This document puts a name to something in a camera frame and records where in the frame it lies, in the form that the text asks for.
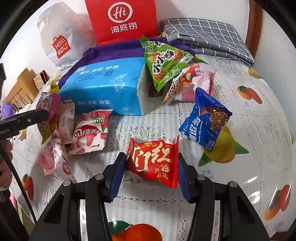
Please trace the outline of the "person left hand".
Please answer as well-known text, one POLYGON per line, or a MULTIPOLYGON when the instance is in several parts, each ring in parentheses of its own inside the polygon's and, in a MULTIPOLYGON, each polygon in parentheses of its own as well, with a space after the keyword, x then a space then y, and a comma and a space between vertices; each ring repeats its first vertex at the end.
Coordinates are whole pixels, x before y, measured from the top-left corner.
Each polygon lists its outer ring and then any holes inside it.
MULTIPOLYGON (((12 144, 9 140, 3 140, 1 141, 1 145, 3 146, 4 150, 6 151, 6 154, 12 160, 13 154, 11 153, 12 151, 12 144)), ((1 157, 1 165, 0 165, 0 172, 1 172, 1 177, 0 177, 0 186, 1 188, 9 188, 13 175, 11 173, 10 168, 8 167, 7 163, 5 160, 1 157)))

